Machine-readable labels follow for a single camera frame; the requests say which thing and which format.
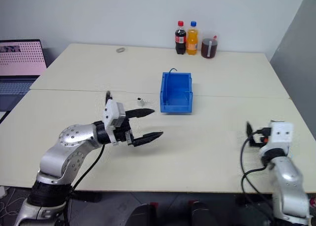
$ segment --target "blue plastic bin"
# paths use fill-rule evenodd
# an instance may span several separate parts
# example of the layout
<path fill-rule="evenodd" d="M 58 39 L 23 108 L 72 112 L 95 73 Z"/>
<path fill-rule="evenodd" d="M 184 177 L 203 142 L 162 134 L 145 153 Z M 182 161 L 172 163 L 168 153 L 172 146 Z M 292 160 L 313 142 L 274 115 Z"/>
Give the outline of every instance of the blue plastic bin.
<path fill-rule="evenodd" d="M 160 111 L 169 113 L 192 112 L 191 73 L 163 73 L 160 90 Z"/>

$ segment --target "white wall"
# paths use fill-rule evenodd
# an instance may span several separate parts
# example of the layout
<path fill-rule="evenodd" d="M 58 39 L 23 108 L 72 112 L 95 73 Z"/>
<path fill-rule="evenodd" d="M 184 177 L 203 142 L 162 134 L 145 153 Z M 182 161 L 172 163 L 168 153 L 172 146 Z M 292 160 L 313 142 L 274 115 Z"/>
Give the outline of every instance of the white wall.
<path fill-rule="evenodd" d="M 0 0 L 0 39 L 174 47 L 177 21 L 219 34 L 219 49 L 270 59 L 302 0 Z"/>

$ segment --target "floor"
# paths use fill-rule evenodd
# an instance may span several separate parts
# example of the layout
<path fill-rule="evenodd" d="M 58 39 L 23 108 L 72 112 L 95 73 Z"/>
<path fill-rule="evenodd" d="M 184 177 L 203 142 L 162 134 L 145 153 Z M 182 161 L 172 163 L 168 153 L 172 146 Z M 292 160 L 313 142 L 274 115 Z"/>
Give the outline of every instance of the floor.
<path fill-rule="evenodd" d="M 8 189 L 8 195 L 0 199 L 0 225 L 13 225 L 16 215 L 27 197 L 29 189 Z M 236 199 L 240 194 L 217 193 L 163 193 L 163 192 L 105 192 L 101 201 L 89 203 L 71 200 L 69 219 L 71 226 L 124 226 L 131 212 L 144 203 L 157 202 L 159 225 L 188 226 L 188 201 L 199 200 L 206 203 L 220 226 L 262 226 L 264 217 L 253 206 L 238 206 Z M 6 215 L 3 206 L 11 215 Z"/>

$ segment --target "bottle label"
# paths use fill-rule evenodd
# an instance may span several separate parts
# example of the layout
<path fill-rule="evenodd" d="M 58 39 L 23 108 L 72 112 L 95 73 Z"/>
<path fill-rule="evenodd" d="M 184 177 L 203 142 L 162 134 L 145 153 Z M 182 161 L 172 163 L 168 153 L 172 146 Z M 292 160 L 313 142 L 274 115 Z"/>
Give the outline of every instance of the bottle label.
<path fill-rule="evenodd" d="M 176 36 L 176 43 L 184 44 L 187 41 L 187 37 Z"/>
<path fill-rule="evenodd" d="M 187 49 L 196 50 L 198 49 L 198 44 L 187 44 Z"/>

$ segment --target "small gray object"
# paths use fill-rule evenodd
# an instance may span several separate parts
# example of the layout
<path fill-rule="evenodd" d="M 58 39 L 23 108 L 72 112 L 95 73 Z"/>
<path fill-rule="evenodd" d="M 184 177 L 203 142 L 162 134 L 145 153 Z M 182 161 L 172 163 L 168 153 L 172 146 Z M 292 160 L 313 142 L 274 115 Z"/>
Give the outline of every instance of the small gray object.
<path fill-rule="evenodd" d="M 117 49 L 117 53 L 122 53 L 125 51 L 125 48 L 124 47 L 121 47 L 121 48 L 118 48 Z"/>

